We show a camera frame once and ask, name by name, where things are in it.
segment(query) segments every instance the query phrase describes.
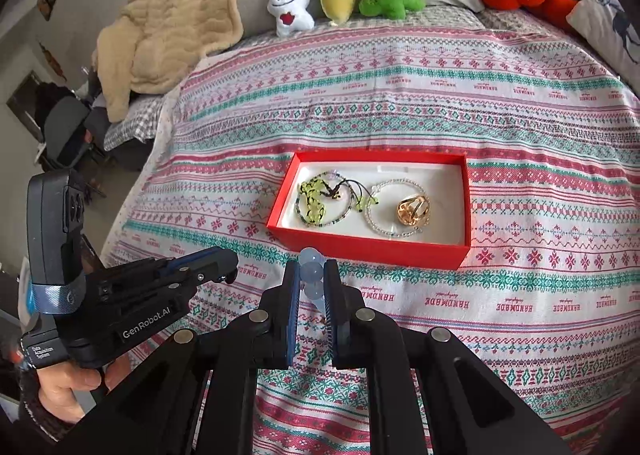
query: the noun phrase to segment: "white plush toy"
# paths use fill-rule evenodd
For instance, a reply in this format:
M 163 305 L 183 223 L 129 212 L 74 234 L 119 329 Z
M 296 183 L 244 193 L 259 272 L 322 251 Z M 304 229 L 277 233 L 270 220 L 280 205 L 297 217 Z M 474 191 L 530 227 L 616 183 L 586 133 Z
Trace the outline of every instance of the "white plush toy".
M 269 0 L 267 11 L 276 17 L 278 36 L 314 28 L 315 22 L 306 12 L 308 5 L 309 0 Z

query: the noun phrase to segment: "bed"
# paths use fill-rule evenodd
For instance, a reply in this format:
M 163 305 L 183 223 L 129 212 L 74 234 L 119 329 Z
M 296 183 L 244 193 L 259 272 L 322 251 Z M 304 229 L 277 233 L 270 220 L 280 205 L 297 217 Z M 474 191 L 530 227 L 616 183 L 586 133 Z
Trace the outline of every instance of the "bed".
M 281 281 L 296 253 L 266 220 L 294 151 L 463 153 L 460 269 L 338 260 L 343 282 L 402 326 L 450 328 L 586 453 L 638 377 L 639 114 L 583 44 L 524 12 L 430 7 L 244 40 L 165 96 L 102 252 L 115 265 L 220 245 L 238 252 L 238 279 L 201 286 L 132 359 L 180 327 L 226 326 Z M 258 377 L 254 453 L 369 452 L 364 372 L 332 368 L 323 323 L 302 295 L 293 368 Z

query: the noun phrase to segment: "beaded bracelet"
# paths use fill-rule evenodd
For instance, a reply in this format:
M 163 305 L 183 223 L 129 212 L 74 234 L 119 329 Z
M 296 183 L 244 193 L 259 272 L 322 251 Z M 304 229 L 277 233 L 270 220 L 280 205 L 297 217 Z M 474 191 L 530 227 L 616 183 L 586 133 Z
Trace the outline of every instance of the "beaded bracelet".
M 311 179 L 309 179 L 308 181 L 306 181 L 307 183 L 313 183 L 314 181 L 317 180 L 322 180 L 322 177 L 328 177 L 329 179 L 338 179 L 340 181 L 346 181 L 346 179 L 338 174 L 338 172 L 336 172 L 335 170 L 332 170 L 330 172 L 322 172 L 322 174 L 318 174 L 315 177 L 312 177 Z M 349 192 L 349 203 L 347 204 L 347 207 L 345 208 L 344 212 L 342 212 L 340 215 L 338 215 L 335 219 L 333 219 L 331 222 L 318 222 L 318 223 L 314 223 L 314 222 L 310 222 L 303 214 L 302 211 L 300 209 L 300 197 L 302 197 L 303 193 L 302 191 L 298 191 L 298 197 L 296 199 L 296 213 L 298 214 L 298 217 L 300 217 L 300 220 L 302 220 L 303 223 L 305 223 L 307 226 L 314 226 L 316 228 L 324 228 L 325 226 L 331 226 L 333 224 L 337 224 L 338 222 L 340 222 L 341 220 L 343 220 L 351 211 L 351 207 L 353 206 L 353 191 L 351 191 L 350 189 L 347 190 Z M 323 194 L 324 196 L 329 196 L 328 193 L 324 193 L 324 192 L 319 192 L 319 194 Z M 321 209 L 320 209 L 320 219 L 322 218 L 322 215 L 324 215 L 324 205 L 321 205 Z
M 424 188 L 420 186 L 417 182 L 412 181 L 411 179 L 406 179 L 406 178 L 386 180 L 384 182 L 381 182 L 380 184 L 373 185 L 371 187 L 371 197 L 367 201 L 367 205 L 365 206 L 365 211 L 364 211 L 364 219 L 366 220 L 367 224 L 371 229 L 373 229 L 373 231 L 375 231 L 379 235 L 384 235 L 385 237 L 392 237 L 395 239 L 410 237 L 411 235 L 415 235 L 416 233 L 422 233 L 422 229 L 419 227 L 415 227 L 411 229 L 411 231 L 396 233 L 394 231 L 389 231 L 388 229 L 381 228 L 375 222 L 373 222 L 373 219 L 371 217 L 371 200 L 375 199 L 376 195 L 378 195 L 378 193 L 380 193 L 380 191 L 382 191 L 383 188 L 385 188 L 386 186 L 389 186 L 390 184 L 406 184 L 407 186 L 411 186 L 412 188 L 415 188 L 418 191 L 418 193 L 425 193 Z

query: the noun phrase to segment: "bolt head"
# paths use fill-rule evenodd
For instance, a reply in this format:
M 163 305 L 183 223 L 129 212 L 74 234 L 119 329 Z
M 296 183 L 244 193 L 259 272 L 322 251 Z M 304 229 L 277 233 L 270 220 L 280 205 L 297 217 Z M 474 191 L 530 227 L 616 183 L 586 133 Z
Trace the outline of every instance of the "bolt head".
M 451 332 L 444 327 L 436 327 L 435 329 L 431 329 L 431 337 L 436 341 L 446 343 L 451 339 Z
M 193 331 L 189 329 L 180 329 L 174 334 L 174 341 L 184 345 L 185 343 L 189 343 L 193 337 Z
M 376 312 L 368 307 L 362 307 L 356 311 L 356 318 L 360 321 L 371 321 L 376 317 Z
M 249 319 L 254 323 L 262 323 L 267 321 L 269 313 L 262 309 L 255 309 L 249 313 Z

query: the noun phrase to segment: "black chair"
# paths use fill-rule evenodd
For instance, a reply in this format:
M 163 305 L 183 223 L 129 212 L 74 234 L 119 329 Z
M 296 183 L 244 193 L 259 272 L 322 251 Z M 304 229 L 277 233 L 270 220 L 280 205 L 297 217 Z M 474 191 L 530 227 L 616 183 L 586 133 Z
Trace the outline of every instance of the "black chair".
M 43 134 L 47 143 L 47 158 L 58 168 L 73 168 L 89 150 L 90 143 L 82 143 L 75 157 L 62 159 L 62 152 L 72 136 L 81 127 L 90 110 L 73 96 L 62 98 L 49 112 Z
M 105 157 L 92 143 L 84 141 L 75 149 L 72 157 L 69 157 L 68 148 L 65 150 L 72 139 L 78 138 L 77 133 L 82 132 L 85 121 L 91 119 L 90 115 L 91 110 L 74 96 L 66 96 L 53 106 L 42 129 L 47 145 L 46 162 L 51 170 L 75 168 L 87 152 L 92 152 L 90 156 L 98 165 L 100 163 L 93 153 L 98 153 L 102 158 Z M 105 194 L 94 186 L 87 184 L 87 187 L 105 197 Z

